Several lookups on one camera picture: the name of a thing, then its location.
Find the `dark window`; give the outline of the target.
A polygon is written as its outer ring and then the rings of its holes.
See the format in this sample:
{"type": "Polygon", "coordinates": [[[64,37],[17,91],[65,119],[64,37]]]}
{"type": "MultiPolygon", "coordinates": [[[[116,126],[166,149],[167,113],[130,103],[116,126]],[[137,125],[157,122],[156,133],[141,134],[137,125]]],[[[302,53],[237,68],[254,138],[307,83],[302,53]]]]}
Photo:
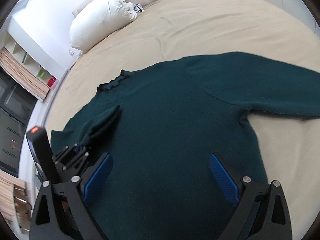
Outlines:
{"type": "Polygon", "coordinates": [[[18,176],[21,147],[37,98],[1,69],[1,170],[18,176]]]}

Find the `beige striped curtain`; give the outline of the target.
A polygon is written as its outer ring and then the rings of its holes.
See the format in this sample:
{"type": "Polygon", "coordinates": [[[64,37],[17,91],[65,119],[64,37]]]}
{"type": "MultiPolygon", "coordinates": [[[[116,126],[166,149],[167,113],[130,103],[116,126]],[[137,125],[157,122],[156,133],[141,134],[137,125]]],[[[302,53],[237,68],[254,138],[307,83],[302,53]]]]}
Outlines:
{"type": "Polygon", "coordinates": [[[46,99],[50,88],[24,68],[6,48],[1,49],[1,67],[39,100],[46,99]]]}

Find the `white wall shelf unit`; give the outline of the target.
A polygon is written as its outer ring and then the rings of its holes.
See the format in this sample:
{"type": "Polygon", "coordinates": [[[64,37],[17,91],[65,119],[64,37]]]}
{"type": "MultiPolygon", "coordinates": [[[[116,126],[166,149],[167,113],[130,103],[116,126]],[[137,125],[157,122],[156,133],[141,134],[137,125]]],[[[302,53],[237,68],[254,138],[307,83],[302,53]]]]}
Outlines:
{"type": "MultiPolygon", "coordinates": [[[[18,61],[18,63],[28,70],[33,76],[37,77],[40,70],[45,68],[32,58],[21,45],[7,32],[4,40],[4,48],[18,61]]],[[[49,79],[53,76],[47,70],[43,78],[38,78],[42,83],[47,85],[49,79]]],[[[55,89],[57,80],[50,89],[55,89]]]]}

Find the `black white striped cloth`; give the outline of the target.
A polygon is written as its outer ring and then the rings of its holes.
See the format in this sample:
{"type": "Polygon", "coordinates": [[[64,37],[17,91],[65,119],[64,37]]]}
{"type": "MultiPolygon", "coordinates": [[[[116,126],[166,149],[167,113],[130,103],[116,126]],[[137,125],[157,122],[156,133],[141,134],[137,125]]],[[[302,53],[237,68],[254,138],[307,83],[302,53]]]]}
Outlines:
{"type": "Polygon", "coordinates": [[[136,14],[140,14],[144,11],[144,7],[140,3],[137,3],[134,7],[134,11],[136,14]]]}

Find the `beige bed sheet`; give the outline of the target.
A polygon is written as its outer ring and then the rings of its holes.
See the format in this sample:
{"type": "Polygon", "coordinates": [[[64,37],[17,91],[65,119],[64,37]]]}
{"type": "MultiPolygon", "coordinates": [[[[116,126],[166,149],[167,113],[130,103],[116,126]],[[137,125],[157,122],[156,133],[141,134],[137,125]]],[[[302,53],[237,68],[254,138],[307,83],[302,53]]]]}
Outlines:
{"type": "MultiPolygon", "coordinates": [[[[62,131],[121,71],[184,57],[246,53],[319,74],[319,38],[287,12],[262,0],[159,0],[82,55],[53,104],[47,128],[62,131]]],[[[292,236],[301,239],[319,213],[319,117],[252,112],[267,183],[284,189],[292,236]]]]}

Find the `white pillow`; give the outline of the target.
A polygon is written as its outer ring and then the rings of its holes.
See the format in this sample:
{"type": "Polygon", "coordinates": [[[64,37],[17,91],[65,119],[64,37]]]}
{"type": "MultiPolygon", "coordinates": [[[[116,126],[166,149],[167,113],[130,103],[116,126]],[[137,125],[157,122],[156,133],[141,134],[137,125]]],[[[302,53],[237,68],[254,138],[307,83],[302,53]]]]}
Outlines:
{"type": "Polygon", "coordinates": [[[87,52],[108,35],[137,18],[135,4],[125,0],[93,0],[71,23],[71,47],[87,52]]]}

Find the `red box on shelf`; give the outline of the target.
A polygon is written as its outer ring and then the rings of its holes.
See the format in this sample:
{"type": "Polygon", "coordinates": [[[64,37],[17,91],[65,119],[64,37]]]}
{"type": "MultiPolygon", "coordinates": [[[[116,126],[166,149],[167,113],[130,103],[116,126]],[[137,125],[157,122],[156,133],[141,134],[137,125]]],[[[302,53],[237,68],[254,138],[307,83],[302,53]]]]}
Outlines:
{"type": "Polygon", "coordinates": [[[52,87],[53,84],[55,83],[55,81],[56,81],[56,78],[52,76],[52,77],[49,79],[49,81],[47,82],[47,86],[48,86],[48,87],[52,87]]]}

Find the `dark green knit sweater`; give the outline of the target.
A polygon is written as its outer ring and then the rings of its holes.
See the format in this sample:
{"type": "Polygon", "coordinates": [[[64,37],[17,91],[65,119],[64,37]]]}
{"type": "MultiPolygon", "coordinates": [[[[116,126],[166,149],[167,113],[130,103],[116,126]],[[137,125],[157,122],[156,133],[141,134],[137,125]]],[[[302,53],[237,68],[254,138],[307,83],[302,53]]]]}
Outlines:
{"type": "Polygon", "coordinates": [[[319,117],[319,74],[246,53],[121,71],[52,131],[51,146],[86,143],[112,155],[90,208],[109,239],[214,239],[233,208],[209,170],[210,155],[267,182],[252,112],[319,117]]]}

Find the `clear plastic bottle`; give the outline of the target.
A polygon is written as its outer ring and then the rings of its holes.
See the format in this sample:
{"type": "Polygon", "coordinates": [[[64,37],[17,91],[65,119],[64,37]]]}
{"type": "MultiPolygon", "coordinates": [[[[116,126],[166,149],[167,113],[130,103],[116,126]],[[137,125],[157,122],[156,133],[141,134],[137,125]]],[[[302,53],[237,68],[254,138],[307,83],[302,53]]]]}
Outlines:
{"type": "Polygon", "coordinates": [[[81,50],[77,50],[77,49],[70,49],[70,50],[69,50],[69,54],[70,54],[75,60],[77,60],[77,59],[82,55],[82,51],[81,51],[81,50]]]}

